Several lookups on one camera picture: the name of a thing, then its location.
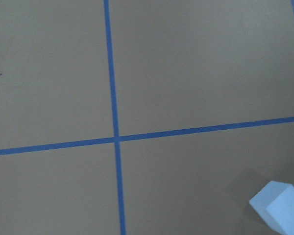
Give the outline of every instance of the gray surface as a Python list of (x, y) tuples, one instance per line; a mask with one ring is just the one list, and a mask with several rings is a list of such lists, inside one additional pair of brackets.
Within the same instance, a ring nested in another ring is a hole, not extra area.
[(285, 0), (111, 0), (120, 133), (294, 116)]
[(102, 1), (0, 0), (0, 148), (113, 135)]
[(128, 235), (274, 235), (248, 205), (294, 185), (294, 123), (123, 142)]
[(118, 235), (113, 144), (0, 156), (0, 235)]

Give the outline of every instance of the floor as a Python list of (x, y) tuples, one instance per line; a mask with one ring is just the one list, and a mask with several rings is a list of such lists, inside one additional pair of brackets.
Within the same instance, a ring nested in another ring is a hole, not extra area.
[(0, 235), (273, 235), (294, 185), (294, 0), (0, 0)]

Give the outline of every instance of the blue cube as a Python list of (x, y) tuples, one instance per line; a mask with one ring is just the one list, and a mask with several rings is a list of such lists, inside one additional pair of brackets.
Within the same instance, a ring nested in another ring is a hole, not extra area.
[(274, 231), (294, 235), (294, 186), (270, 181), (249, 203)]

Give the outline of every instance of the block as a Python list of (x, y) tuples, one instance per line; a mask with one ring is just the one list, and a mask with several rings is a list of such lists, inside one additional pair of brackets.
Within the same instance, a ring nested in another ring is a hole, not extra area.
[(294, 186), (270, 181), (249, 201), (274, 231), (294, 235)]

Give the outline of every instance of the cube top face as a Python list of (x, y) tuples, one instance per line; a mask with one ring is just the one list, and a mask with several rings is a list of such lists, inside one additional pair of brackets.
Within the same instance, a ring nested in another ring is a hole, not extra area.
[(284, 190), (266, 211), (280, 225), (284, 234), (294, 235), (294, 186), (290, 185)]
[(254, 208), (266, 208), (275, 200), (283, 191), (292, 185), (270, 181), (259, 193), (257, 193), (249, 203)]

